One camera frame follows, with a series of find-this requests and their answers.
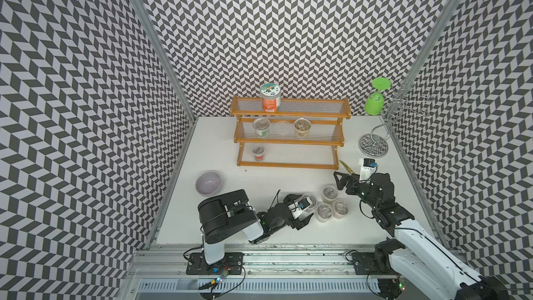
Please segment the seed cup red label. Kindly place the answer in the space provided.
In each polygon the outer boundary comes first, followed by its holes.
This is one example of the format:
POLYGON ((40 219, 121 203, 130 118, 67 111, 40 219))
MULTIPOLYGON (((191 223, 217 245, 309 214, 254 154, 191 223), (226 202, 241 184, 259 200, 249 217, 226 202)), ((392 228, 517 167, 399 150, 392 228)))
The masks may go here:
POLYGON ((257 144, 252 148, 252 153, 256 161, 263 161, 265 157, 265 147, 262 144, 257 144))

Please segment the green label seed cup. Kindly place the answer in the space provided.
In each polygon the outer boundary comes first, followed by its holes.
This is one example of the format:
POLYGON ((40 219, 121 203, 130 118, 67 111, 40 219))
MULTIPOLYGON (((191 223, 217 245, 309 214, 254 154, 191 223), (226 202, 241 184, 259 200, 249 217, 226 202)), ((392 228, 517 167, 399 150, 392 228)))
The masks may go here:
POLYGON ((265 118, 261 117, 253 121, 253 129, 255 134, 260 138, 265 138, 269 135, 271 122, 265 118))

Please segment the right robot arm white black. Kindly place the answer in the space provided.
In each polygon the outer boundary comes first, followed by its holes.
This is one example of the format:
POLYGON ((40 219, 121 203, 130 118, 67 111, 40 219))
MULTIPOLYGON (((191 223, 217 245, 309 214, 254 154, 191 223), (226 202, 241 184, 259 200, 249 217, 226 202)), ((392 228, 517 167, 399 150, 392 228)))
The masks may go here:
POLYGON ((334 178, 338 190, 359 197, 391 236, 375 246, 378 271, 404 276, 429 299, 510 298, 500 279, 483 276, 462 262, 396 201, 389 174, 374 173, 362 179, 357 174, 335 172, 334 178))

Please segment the tall seed jar orange label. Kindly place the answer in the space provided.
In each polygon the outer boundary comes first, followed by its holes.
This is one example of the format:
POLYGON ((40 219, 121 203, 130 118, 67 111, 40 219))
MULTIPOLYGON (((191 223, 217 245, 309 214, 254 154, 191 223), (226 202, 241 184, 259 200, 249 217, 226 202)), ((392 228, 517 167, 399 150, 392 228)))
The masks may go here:
POLYGON ((263 111, 274 113, 281 103, 281 88, 276 83, 266 83, 260 87, 260 98, 263 111))

